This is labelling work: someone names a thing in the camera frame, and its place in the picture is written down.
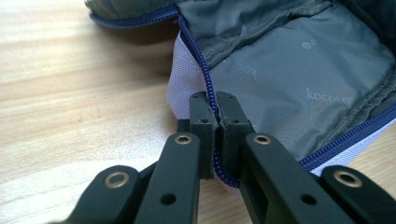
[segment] screw hole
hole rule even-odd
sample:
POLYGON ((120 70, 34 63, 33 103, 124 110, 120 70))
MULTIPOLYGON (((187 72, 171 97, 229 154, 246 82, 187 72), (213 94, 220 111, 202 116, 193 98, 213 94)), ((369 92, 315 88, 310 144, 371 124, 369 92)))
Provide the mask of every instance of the screw hole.
POLYGON ((271 143, 271 138, 265 135, 257 135, 254 137, 254 141, 258 144, 268 145, 271 143))
POLYGON ((171 205, 172 203, 176 202, 176 195, 169 193, 169 194, 164 194, 161 197, 161 203, 164 205, 171 205))
POLYGON ((181 145, 187 145, 192 141, 191 137, 187 135, 181 135, 175 138, 176 143, 181 144, 181 145))
POLYGON ((105 179, 106 187, 116 189, 124 186, 129 180, 129 175, 125 172, 117 171, 108 175, 105 179))
POLYGON ((360 188, 363 185, 363 183, 357 176, 346 171, 334 172, 334 178, 341 184, 352 188, 360 188))
POLYGON ((301 198, 301 201, 303 201, 303 203, 306 203, 309 205, 317 204, 317 199, 310 194, 303 194, 303 195, 301 195, 300 198, 301 198))

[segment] bag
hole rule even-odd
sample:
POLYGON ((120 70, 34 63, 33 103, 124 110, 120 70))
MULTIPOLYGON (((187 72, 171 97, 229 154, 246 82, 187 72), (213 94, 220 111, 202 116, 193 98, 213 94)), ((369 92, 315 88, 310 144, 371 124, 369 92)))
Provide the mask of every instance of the bag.
POLYGON ((89 0, 113 28, 177 20, 167 101, 235 95, 308 171, 346 165, 396 120, 396 0, 89 0))

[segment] printed logo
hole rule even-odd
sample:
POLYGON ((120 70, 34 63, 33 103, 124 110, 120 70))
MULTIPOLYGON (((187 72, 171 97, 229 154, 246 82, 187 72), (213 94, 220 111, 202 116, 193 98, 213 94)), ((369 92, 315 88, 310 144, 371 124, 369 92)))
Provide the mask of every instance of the printed logo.
POLYGON ((348 104, 352 104, 353 98, 351 97, 340 97, 338 95, 329 95, 326 93, 319 93, 310 91, 309 88, 306 88, 306 98, 315 101, 324 101, 324 102, 344 102, 348 104))
POLYGON ((303 48, 304 48, 304 49, 311 49, 312 46, 314 46, 314 45, 316 45, 316 44, 317 44, 317 41, 314 40, 314 39, 311 39, 309 42, 304 42, 304 43, 303 43, 303 48))
MULTIPOLYGON (((223 62, 224 62, 224 63, 227 63, 227 64, 229 64, 229 65, 232 64, 232 62, 231 62, 230 59, 226 59, 226 60, 224 60, 223 62)), ((242 63, 234 63, 234 62, 233 62, 233 66, 234 66, 238 71, 243 72, 244 74, 253 76, 254 80, 257 80, 257 70, 256 70, 256 69, 254 69, 254 68, 252 68, 252 67, 249 67, 249 66, 246 66, 246 65, 244 65, 244 64, 242 64, 242 63)))

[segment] white fabric trim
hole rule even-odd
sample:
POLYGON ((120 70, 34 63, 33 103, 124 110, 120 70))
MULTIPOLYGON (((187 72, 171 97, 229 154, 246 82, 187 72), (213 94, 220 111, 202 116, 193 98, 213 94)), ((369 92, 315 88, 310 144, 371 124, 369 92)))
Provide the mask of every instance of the white fabric trim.
POLYGON ((351 161, 353 161, 355 158, 357 158, 359 156, 359 154, 361 154, 363 152, 364 149, 366 149, 368 146, 370 146, 370 144, 372 144, 374 142, 374 140, 388 128, 389 125, 391 125, 395 121, 396 121, 396 119, 392 120, 391 122, 389 122, 387 125, 383 126, 378 131, 370 134, 366 138, 359 141, 357 144, 344 150, 343 152, 336 155, 331 160, 326 161, 325 163, 321 164, 319 167, 312 170, 311 173, 314 175, 321 175, 322 170, 324 168, 326 168, 327 166, 348 165, 351 161))
POLYGON ((190 96, 205 91, 202 70, 178 34, 166 100, 177 119, 190 118, 190 96))

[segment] zipper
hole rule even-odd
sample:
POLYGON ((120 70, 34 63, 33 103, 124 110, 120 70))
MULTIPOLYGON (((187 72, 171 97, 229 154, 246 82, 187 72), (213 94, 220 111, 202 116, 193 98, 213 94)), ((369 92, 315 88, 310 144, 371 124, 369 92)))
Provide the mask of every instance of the zipper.
POLYGON ((177 7, 174 5, 170 5, 168 7, 163 7, 154 10, 147 15, 143 15, 133 19, 111 21, 111 20, 103 19, 94 13, 92 13, 90 17, 96 23, 101 24, 108 28, 130 29, 130 28, 137 28, 141 26, 151 25, 160 21, 167 21, 172 18, 178 17, 179 15, 180 12, 178 11, 177 7))
POLYGON ((218 105, 216 103, 216 95, 213 89, 212 79, 209 74, 209 68, 207 67, 206 60, 204 55, 202 54, 201 50, 199 49, 195 39, 192 37, 192 34, 187 26, 186 21, 184 20, 183 16, 178 17, 178 25, 180 26, 181 33, 183 34, 182 39, 187 40, 188 46, 191 54, 194 56, 195 60, 201 67, 202 73, 204 75, 205 85, 206 85, 206 96, 207 101, 209 103, 210 108, 215 113, 216 118, 219 121, 219 113, 218 113, 218 105))
POLYGON ((323 163, 330 161, 332 158, 359 143, 370 134, 376 132, 396 118, 396 105, 393 105, 382 111, 377 116, 366 120, 361 125, 353 128, 334 142, 326 147, 314 152, 312 155, 305 157, 300 164, 308 171, 313 171, 323 163))

